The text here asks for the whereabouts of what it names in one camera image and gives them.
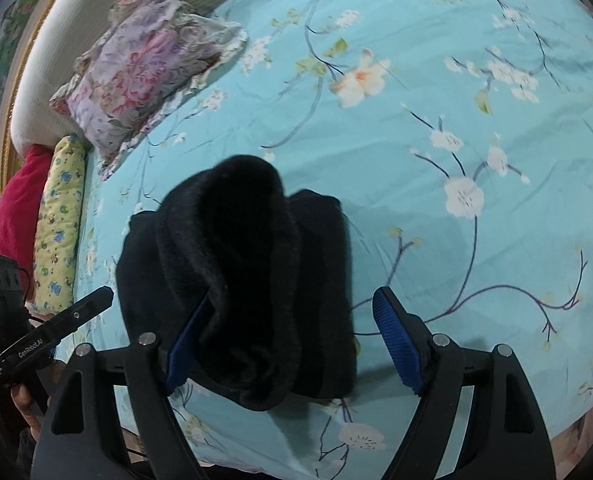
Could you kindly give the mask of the person's left hand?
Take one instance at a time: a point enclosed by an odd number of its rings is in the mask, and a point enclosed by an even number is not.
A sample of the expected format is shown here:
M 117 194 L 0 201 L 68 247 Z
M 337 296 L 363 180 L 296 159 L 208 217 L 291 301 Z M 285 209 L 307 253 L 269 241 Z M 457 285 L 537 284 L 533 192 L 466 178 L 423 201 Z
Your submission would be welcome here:
M 55 360 L 51 365 L 51 378 L 52 382 L 57 385 L 60 382 L 60 377 L 65 369 L 65 362 Z M 15 385 L 11 388 L 11 399 L 16 406 L 16 409 L 21 413 L 25 419 L 28 428 L 30 428 L 30 435 L 35 442 L 38 441 L 40 436 L 40 430 L 42 429 L 42 422 L 36 416 L 33 405 L 34 401 L 31 397 L 31 393 L 24 385 Z

